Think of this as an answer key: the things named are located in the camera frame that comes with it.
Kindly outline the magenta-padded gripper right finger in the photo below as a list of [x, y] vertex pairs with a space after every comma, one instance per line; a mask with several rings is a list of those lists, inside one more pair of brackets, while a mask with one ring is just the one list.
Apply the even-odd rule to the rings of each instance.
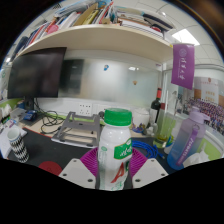
[[129, 175], [134, 189], [146, 186], [168, 176], [165, 169], [155, 159], [148, 159], [137, 149], [133, 149], [129, 163]]

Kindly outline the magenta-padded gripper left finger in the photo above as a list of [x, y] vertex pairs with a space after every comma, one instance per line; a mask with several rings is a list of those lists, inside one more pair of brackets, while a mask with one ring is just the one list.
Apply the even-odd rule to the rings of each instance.
[[78, 186], [95, 189], [98, 176], [97, 151], [97, 148], [93, 148], [80, 159], [73, 158], [59, 176]]

